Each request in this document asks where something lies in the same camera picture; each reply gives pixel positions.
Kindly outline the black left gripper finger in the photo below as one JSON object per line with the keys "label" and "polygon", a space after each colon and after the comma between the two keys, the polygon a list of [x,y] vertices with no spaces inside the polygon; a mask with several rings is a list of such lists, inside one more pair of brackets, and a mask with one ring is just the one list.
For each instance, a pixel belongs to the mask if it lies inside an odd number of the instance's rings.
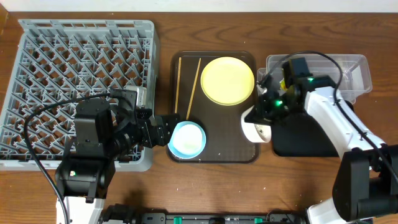
{"label": "black left gripper finger", "polygon": [[176,125],[180,122],[180,115],[179,114],[155,115],[155,122],[158,126],[161,126],[168,131],[173,131]]}
{"label": "black left gripper finger", "polygon": [[166,146],[172,136],[172,130],[169,123],[160,124],[154,127],[155,145]]}

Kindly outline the pink white bowl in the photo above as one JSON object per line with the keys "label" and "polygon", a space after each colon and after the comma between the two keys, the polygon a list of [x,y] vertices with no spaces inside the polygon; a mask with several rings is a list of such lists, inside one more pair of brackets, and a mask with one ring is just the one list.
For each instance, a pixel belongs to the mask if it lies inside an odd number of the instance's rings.
{"label": "pink white bowl", "polygon": [[263,124],[254,124],[245,122],[244,118],[254,107],[251,106],[241,115],[241,129],[245,137],[253,143],[267,143],[271,141],[272,131],[271,127]]}

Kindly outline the wooden chopstick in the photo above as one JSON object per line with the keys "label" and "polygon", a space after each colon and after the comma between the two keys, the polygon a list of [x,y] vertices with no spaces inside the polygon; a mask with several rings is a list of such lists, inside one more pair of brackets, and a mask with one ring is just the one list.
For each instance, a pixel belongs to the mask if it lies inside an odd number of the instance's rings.
{"label": "wooden chopstick", "polygon": [[196,89],[196,85],[197,85],[198,74],[199,74],[199,71],[200,71],[200,65],[201,65],[201,58],[199,58],[198,65],[197,65],[197,70],[195,72],[195,78],[194,78],[194,81],[193,81],[192,91],[191,91],[191,95],[190,95],[190,101],[189,101],[189,104],[188,104],[188,110],[187,110],[187,114],[186,114],[186,117],[185,117],[186,120],[188,120],[189,116],[190,116],[192,103],[193,103],[193,98],[194,98],[194,94],[195,94],[195,89]]}
{"label": "wooden chopstick", "polygon": [[182,58],[179,57],[178,70],[177,70],[177,86],[176,86],[176,93],[175,93],[175,113],[177,113],[177,111],[178,111],[178,97],[179,97],[179,88],[180,88],[181,65],[182,65]]}

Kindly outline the green orange snack wrapper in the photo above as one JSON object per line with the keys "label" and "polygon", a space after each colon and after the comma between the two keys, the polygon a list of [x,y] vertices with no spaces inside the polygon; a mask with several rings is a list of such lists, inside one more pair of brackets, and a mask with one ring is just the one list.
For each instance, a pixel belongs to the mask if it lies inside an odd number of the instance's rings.
{"label": "green orange snack wrapper", "polygon": [[285,80],[282,79],[279,83],[280,83],[280,89],[286,91],[287,87],[285,85]]}

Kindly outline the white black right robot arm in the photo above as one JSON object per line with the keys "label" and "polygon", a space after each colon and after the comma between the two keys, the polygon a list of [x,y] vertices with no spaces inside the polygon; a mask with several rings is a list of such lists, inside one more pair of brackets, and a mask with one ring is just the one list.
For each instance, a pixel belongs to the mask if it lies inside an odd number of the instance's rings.
{"label": "white black right robot arm", "polygon": [[397,213],[397,146],[388,146],[361,122],[329,76],[285,80],[283,95],[267,88],[241,118],[270,125],[304,112],[338,152],[341,164],[332,197],[307,208],[308,223],[353,223]]}

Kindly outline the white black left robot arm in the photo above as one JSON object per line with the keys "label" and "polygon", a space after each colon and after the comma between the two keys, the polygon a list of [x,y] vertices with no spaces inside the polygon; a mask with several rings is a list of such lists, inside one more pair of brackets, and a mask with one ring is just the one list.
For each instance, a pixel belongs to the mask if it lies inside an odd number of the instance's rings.
{"label": "white black left robot arm", "polygon": [[134,146],[165,146],[180,120],[179,114],[158,115],[136,108],[135,100],[116,105],[92,99],[76,107],[76,151],[65,148],[55,177],[65,205],[64,217],[72,223],[97,223],[116,172],[115,159]]}

